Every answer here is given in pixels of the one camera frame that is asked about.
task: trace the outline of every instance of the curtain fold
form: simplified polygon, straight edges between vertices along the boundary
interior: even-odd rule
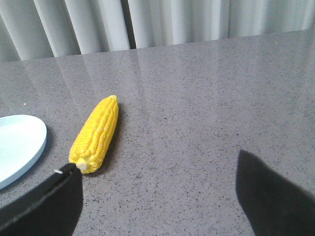
[[[147,48],[306,30],[315,25],[315,0],[124,0],[125,11],[122,1],[1,0],[0,61],[127,50],[134,43],[136,48]]]

